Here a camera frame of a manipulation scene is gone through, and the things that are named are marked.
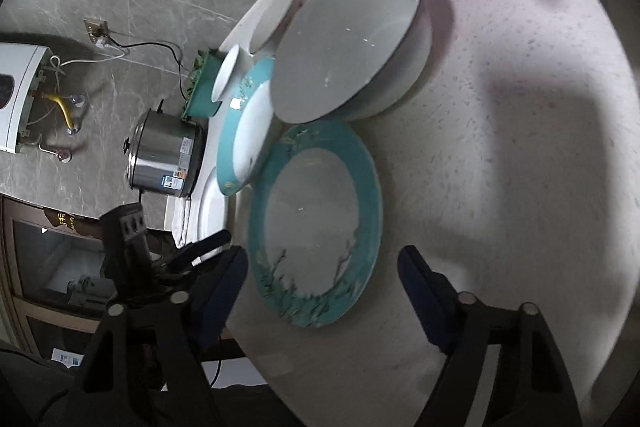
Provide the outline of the white water heater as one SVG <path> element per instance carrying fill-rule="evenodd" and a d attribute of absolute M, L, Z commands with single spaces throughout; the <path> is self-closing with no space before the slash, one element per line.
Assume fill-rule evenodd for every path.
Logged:
<path fill-rule="evenodd" d="M 16 154 L 18 140 L 26 129 L 34 97 L 32 91 L 43 81 L 43 66 L 51 50 L 45 46 L 2 43 L 1 74 L 1 151 Z"/>

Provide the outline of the teal basin with greens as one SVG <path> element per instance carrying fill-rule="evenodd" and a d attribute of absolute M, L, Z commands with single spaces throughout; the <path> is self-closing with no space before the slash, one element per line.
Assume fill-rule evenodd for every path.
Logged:
<path fill-rule="evenodd" d="M 212 117 L 218 103 L 212 99 L 222 60 L 216 50 L 199 51 L 194 59 L 186 86 L 186 103 L 181 117 L 184 120 Z"/>

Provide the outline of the large white bowl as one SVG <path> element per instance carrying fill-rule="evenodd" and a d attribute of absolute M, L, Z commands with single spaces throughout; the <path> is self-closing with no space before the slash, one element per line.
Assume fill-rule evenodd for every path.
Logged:
<path fill-rule="evenodd" d="M 286 124 L 372 117 L 412 88 L 432 43 L 424 0 L 307 0 L 274 56 L 274 113 Z"/>

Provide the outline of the white bowl red flowers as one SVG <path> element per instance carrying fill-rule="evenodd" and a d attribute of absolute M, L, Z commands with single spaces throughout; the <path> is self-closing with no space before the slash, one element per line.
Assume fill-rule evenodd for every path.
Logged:
<path fill-rule="evenodd" d="M 254 29 L 250 40 L 253 56 L 272 56 L 306 0 L 272 0 Z"/>

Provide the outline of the small white bowl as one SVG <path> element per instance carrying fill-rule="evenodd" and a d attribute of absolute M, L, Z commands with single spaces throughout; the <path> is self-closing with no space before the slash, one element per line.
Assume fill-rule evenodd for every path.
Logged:
<path fill-rule="evenodd" d="M 232 73 L 235 68 L 236 62 L 238 62 L 238 57 L 241 54 L 242 48 L 240 45 L 234 45 L 222 60 L 220 69 L 218 70 L 217 76 L 214 81 L 214 86 L 212 89 L 212 101 L 218 102 L 221 99 L 222 93 L 224 92 L 224 88 L 226 88 L 229 80 L 232 76 Z"/>

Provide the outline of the stainless steel rice cooker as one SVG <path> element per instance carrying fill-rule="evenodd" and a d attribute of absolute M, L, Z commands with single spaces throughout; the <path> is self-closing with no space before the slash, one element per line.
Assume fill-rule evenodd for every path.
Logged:
<path fill-rule="evenodd" d="M 164 101 L 141 115 L 124 143 L 126 181 L 132 190 L 187 198 L 200 172 L 205 130 L 165 113 Z"/>

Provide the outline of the wall power socket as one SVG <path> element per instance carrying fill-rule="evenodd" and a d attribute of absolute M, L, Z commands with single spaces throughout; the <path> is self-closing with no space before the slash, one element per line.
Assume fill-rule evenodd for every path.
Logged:
<path fill-rule="evenodd" d="M 103 48 L 108 43 L 108 24 L 104 20 L 84 20 L 85 29 L 90 42 L 98 48 Z"/>

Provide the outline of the deep teal rim plate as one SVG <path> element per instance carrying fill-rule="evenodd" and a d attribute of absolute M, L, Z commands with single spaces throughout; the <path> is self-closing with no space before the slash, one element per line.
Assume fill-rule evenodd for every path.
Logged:
<path fill-rule="evenodd" d="M 279 129 L 270 96 L 274 59 L 259 60 L 232 91 L 219 135 L 216 175 L 224 196 L 238 193 L 257 174 Z"/>

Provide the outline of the white oval plate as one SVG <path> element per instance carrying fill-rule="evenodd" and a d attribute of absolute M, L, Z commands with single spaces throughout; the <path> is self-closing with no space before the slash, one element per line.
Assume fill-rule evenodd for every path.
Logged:
<path fill-rule="evenodd" d="M 210 172 L 198 207 L 198 239 L 206 239 L 226 228 L 228 217 L 228 201 L 220 192 L 217 180 L 217 168 Z"/>

